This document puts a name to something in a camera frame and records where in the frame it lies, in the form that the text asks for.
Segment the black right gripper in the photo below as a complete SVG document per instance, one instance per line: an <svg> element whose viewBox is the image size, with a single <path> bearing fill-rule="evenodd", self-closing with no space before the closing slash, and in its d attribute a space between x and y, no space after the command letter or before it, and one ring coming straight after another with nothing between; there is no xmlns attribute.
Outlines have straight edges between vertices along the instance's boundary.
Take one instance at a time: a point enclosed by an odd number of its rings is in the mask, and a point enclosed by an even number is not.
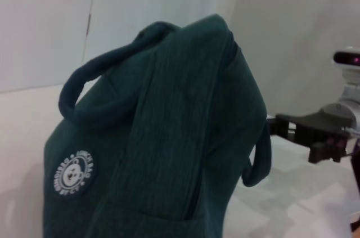
<svg viewBox="0 0 360 238"><path fill-rule="evenodd" d="M349 133L343 128L351 128L352 118L346 118L318 111L305 116L293 116L292 123L273 116L267 116L267 126L271 136L310 147L317 142L327 142L329 139L347 140Z"/></svg>

